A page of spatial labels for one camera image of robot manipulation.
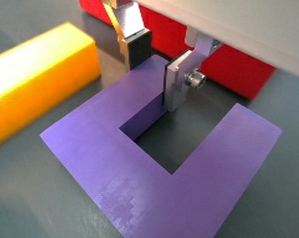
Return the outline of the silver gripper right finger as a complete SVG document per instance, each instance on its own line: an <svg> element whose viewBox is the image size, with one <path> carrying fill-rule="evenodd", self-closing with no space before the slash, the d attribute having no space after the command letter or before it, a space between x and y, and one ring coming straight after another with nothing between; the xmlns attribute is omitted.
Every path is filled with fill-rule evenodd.
<svg viewBox="0 0 299 238"><path fill-rule="evenodd" d="M184 51L166 66L164 105L170 112L184 103L188 89L203 87L207 76L200 67L220 47L219 40L191 27L186 30L184 42L192 50Z"/></svg>

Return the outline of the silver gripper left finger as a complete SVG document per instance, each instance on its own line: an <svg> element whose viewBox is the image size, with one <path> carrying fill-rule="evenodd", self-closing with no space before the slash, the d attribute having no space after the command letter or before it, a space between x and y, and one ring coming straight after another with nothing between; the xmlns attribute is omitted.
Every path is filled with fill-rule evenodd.
<svg viewBox="0 0 299 238"><path fill-rule="evenodd" d="M151 57L152 31L146 27L139 4L132 0L102 0L118 34L128 70Z"/></svg>

